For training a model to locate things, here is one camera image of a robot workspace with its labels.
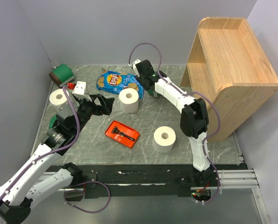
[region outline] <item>blue snack bag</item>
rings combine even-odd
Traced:
[[[103,73],[97,79],[97,89],[119,94],[123,89],[135,89],[139,98],[142,99],[144,89],[142,85],[135,79],[135,76],[127,73],[119,73],[115,71],[107,71],[102,69]]]

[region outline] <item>marble table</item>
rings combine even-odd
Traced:
[[[181,115],[165,98],[154,98],[145,92],[139,100],[139,109],[135,113],[123,113],[118,95],[96,89],[96,80],[102,68],[118,72],[132,73],[128,66],[70,66],[75,75],[75,82],[85,81],[90,86],[90,94],[100,93],[105,97],[114,97],[110,116],[92,116],[80,133],[80,137],[63,158],[55,165],[73,162],[74,164],[192,164],[193,156],[188,138],[180,129]],[[180,84],[185,66],[161,66],[171,80]],[[50,119],[55,115],[54,108],[47,104],[44,116],[35,139],[35,147],[46,134]],[[104,132],[113,120],[120,121],[140,133],[133,149],[129,149],[105,136]],[[175,130],[176,142],[169,153],[158,153],[153,149],[153,133],[160,126],[169,126]],[[238,151],[233,135],[222,142],[208,144],[209,155],[216,164],[239,164]]]

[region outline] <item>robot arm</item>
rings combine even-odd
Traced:
[[[193,166],[200,172],[207,170],[210,166],[207,159],[208,146],[207,141],[205,141],[205,155],[202,149],[202,140],[207,135],[209,118],[204,100],[188,96],[186,92],[180,89],[177,91],[171,85],[173,82],[170,78],[162,71],[159,71],[161,76],[165,78],[166,81],[164,81],[153,70],[148,60],[141,62],[136,59],[133,64],[130,64],[130,67],[135,71],[137,81],[146,91],[153,90],[161,94],[181,113],[181,130],[189,138],[193,153]]]
[[[105,98],[101,94],[86,95],[85,92],[79,91],[73,91],[72,94],[79,103],[76,113],[79,119],[80,131],[92,115],[110,115],[112,111],[114,98]],[[100,105],[95,104],[95,99],[100,101]],[[35,159],[48,152],[67,146],[76,137],[76,120],[68,104],[57,111],[56,118],[53,127],[47,132],[42,143],[29,160],[10,180],[0,187],[0,216],[8,224],[23,222],[31,212],[31,209],[39,202],[63,187],[81,182],[82,171],[73,163],[68,163],[52,177],[35,184],[47,168],[60,159],[69,148],[47,155],[36,162]],[[7,190],[14,179],[31,163],[32,166],[20,177],[16,184],[10,190]]]

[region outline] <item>white paper roll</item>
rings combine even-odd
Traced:
[[[75,101],[75,99],[72,99],[72,97],[69,95],[69,92],[67,90],[66,93],[68,94],[69,98],[71,99],[76,109],[78,107],[78,103]],[[68,105],[68,100],[66,99],[62,89],[58,89],[52,92],[50,94],[49,101],[56,111],[59,111],[60,108]]]
[[[153,148],[159,153],[169,152],[175,143],[176,135],[172,128],[159,127],[153,134]]]
[[[120,107],[125,113],[134,113],[139,107],[139,94],[135,89],[127,88],[119,93]]]

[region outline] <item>wooden box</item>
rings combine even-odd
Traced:
[[[181,86],[214,103],[221,129],[210,140],[224,140],[278,90],[278,77],[246,19],[207,17],[199,23]],[[207,109],[213,133],[217,118]]]

